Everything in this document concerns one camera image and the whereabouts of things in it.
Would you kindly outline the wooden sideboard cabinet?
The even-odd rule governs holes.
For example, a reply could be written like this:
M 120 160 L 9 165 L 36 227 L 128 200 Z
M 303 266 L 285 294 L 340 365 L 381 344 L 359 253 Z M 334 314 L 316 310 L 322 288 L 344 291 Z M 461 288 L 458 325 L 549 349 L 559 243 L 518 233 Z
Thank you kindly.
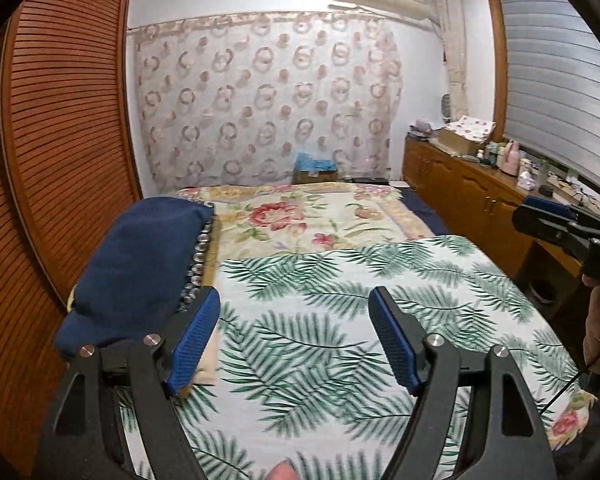
M 543 260 L 579 274 L 576 260 L 515 230 L 513 212 L 527 193 L 514 178 L 412 138 L 405 139 L 402 178 L 452 232 L 474 242 L 510 278 L 518 278 L 526 263 Z

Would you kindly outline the blue tissue box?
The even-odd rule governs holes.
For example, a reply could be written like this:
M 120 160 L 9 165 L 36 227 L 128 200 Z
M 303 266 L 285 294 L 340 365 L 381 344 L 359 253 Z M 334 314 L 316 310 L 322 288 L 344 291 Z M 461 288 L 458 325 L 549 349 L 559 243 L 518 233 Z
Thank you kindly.
M 331 159 L 314 158 L 299 153 L 292 173 L 293 184 L 334 182 L 338 179 L 338 167 Z

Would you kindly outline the wooden louvered closet door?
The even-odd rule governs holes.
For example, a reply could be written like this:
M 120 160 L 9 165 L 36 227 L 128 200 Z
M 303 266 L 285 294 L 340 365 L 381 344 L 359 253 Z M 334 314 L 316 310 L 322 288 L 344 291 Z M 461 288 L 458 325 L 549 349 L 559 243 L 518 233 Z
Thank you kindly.
M 28 476 L 65 369 L 72 286 L 142 195 L 124 82 L 130 0 L 23 0 L 0 26 L 0 460 Z

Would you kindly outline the cardboard box with cloth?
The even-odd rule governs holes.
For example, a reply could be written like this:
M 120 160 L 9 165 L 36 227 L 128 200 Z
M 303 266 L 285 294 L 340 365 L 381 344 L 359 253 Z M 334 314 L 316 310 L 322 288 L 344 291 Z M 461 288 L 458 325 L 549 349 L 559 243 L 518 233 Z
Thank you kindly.
M 494 122 L 464 115 L 441 128 L 437 140 L 454 154 L 475 155 L 490 141 L 494 128 Z

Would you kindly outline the navy bed sheet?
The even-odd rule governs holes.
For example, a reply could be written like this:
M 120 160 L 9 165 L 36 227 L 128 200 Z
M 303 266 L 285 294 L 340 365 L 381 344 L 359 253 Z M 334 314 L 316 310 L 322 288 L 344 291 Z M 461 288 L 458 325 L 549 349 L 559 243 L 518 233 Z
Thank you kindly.
M 422 220 L 434 235 L 451 234 L 442 218 L 411 188 L 399 188 L 399 192 L 401 193 L 400 201 L 404 203 L 404 206 Z

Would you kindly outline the grey window blind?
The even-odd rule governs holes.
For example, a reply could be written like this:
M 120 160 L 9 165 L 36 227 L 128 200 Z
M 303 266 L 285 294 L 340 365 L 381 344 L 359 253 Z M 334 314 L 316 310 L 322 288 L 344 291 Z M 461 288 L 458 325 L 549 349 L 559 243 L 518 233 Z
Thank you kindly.
M 504 132 L 600 188 L 600 42 L 568 0 L 500 0 Z

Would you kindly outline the pink kettle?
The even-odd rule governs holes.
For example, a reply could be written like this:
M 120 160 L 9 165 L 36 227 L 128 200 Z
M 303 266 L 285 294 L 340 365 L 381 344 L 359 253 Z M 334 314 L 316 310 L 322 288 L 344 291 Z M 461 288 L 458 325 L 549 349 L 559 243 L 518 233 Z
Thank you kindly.
M 518 176 L 520 163 L 520 146 L 518 141 L 508 141 L 503 150 L 500 169 L 511 177 Z

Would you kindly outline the circle pattern lace curtain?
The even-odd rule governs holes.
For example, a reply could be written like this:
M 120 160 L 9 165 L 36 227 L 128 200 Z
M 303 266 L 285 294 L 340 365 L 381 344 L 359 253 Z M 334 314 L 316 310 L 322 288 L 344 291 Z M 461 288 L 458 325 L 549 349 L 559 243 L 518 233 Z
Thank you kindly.
M 135 29 L 134 86 L 156 189 L 289 182 L 297 159 L 390 172 L 402 63 L 358 12 L 236 13 Z

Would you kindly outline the navy patterned folded garment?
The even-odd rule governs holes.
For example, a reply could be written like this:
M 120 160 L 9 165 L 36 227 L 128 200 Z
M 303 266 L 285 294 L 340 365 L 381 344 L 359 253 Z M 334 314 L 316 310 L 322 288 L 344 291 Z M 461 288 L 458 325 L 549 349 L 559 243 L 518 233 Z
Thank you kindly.
M 198 292 L 204 286 L 204 271 L 211 246 L 211 235 L 213 232 L 214 206 L 210 202 L 198 202 L 191 200 L 196 207 L 196 213 L 200 215 L 202 225 L 196 229 L 196 240 L 192 256 L 186 272 L 180 300 L 178 300 L 178 312 L 185 312 L 193 304 Z

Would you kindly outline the floral quilt bedspread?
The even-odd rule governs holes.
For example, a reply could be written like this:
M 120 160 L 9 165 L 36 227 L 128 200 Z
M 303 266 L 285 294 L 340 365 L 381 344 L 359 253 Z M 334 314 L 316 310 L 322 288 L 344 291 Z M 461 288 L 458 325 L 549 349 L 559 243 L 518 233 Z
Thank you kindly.
M 182 188 L 178 198 L 214 207 L 218 259 L 306 254 L 430 237 L 390 185 L 322 182 Z

